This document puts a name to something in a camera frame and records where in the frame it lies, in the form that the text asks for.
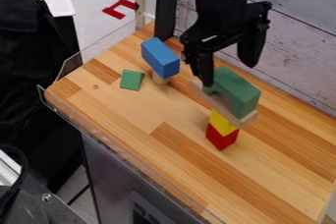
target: yellow block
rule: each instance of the yellow block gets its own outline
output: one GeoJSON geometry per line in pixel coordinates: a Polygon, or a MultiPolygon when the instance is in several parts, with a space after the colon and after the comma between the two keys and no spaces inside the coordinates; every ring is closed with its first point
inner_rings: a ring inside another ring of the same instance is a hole
{"type": "Polygon", "coordinates": [[[225,137],[238,128],[231,124],[226,118],[219,114],[218,111],[212,109],[210,115],[210,124],[217,130],[221,136],[225,137]]]}

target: wood grain surface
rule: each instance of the wood grain surface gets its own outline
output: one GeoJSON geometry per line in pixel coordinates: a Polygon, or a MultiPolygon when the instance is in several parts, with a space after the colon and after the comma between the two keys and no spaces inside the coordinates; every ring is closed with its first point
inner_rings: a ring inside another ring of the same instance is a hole
{"type": "MultiPolygon", "coordinates": [[[[190,67],[153,83],[140,56],[151,36],[152,26],[138,30],[46,99],[211,223],[314,223],[336,178],[336,120],[216,60],[262,90],[258,119],[218,151],[205,138],[211,107],[190,89],[190,67]],[[119,88],[124,69],[146,73],[139,91],[119,88]]],[[[167,45],[180,53],[177,39],[167,45]]]]}

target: red tape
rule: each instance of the red tape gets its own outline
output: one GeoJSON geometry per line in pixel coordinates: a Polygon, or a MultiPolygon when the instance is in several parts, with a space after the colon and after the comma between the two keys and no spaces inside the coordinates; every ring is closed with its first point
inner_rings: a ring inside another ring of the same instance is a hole
{"type": "Polygon", "coordinates": [[[107,15],[113,16],[114,18],[122,20],[126,15],[118,11],[115,11],[115,9],[119,6],[124,6],[133,10],[137,9],[137,3],[133,3],[129,0],[119,0],[116,4],[113,4],[111,7],[103,9],[103,12],[107,15]]]}

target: blue block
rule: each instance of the blue block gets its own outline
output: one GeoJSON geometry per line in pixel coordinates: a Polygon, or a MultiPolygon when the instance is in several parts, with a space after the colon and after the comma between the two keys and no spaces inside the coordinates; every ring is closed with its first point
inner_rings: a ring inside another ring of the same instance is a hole
{"type": "Polygon", "coordinates": [[[142,58],[162,78],[168,79],[180,72],[180,58],[159,38],[141,44],[142,58]]]}

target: gray wall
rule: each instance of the gray wall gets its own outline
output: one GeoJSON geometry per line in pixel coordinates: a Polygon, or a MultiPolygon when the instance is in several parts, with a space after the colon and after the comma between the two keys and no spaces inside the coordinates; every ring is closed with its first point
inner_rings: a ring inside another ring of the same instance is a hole
{"type": "MultiPolygon", "coordinates": [[[[216,55],[336,116],[336,0],[269,1],[272,24],[257,67],[246,68],[235,47],[216,55]]],[[[179,0],[176,34],[195,20],[195,0],[179,0]]]]}

